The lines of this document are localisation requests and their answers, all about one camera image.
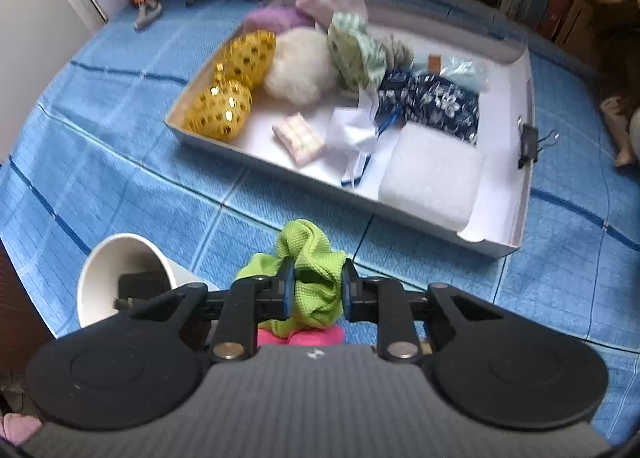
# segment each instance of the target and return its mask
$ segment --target white fluffy pom-pom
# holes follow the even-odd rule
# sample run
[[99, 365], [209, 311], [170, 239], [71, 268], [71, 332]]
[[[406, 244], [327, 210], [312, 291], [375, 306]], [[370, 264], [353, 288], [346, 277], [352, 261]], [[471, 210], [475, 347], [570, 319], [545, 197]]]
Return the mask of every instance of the white fluffy pom-pom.
[[326, 46], [326, 34], [312, 28], [293, 28], [276, 39], [264, 89], [275, 98], [296, 105], [315, 104], [335, 88], [337, 72]]

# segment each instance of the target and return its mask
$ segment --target crumpled white paper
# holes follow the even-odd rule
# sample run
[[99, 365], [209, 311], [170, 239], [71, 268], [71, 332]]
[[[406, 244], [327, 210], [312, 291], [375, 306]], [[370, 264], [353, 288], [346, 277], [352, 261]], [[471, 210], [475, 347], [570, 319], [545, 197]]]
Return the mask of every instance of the crumpled white paper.
[[343, 187], [357, 187], [378, 142], [378, 90], [360, 88], [358, 107], [336, 107], [326, 132], [326, 148], [347, 155], [340, 178]]

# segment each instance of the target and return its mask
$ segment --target green checkered fabric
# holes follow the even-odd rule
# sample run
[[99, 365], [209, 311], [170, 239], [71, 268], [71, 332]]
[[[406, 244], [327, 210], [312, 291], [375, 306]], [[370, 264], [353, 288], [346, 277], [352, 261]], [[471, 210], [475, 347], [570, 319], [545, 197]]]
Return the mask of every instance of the green checkered fabric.
[[360, 88], [380, 86], [386, 70], [386, 52], [367, 34], [367, 24], [355, 13], [334, 13], [326, 37], [331, 58], [340, 73], [340, 83], [347, 92], [358, 94]]
[[306, 219], [287, 223], [276, 240], [276, 257], [257, 253], [238, 272], [236, 279], [251, 275], [275, 275], [284, 257], [295, 258], [296, 292], [293, 315], [286, 321], [260, 323], [276, 337], [293, 332], [328, 328], [342, 313], [341, 272], [345, 254], [332, 251], [324, 232]]

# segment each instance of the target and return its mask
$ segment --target pink checkered eraser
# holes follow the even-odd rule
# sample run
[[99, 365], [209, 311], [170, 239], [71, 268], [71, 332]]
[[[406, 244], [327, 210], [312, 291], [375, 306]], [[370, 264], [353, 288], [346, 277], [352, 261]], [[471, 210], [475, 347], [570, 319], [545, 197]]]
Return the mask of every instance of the pink checkered eraser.
[[275, 136], [284, 144], [298, 167], [318, 158], [324, 149], [324, 140], [318, 136], [305, 118], [292, 114], [273, 126]]

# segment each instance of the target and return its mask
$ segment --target white door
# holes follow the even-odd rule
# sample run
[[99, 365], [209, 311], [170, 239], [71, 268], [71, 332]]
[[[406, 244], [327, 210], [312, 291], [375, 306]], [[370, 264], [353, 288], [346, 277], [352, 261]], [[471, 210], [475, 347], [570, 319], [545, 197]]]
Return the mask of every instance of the white door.
[[90, 0], [71, 1], [0, 0], [0, 163], [38, 95], [102, 22]]

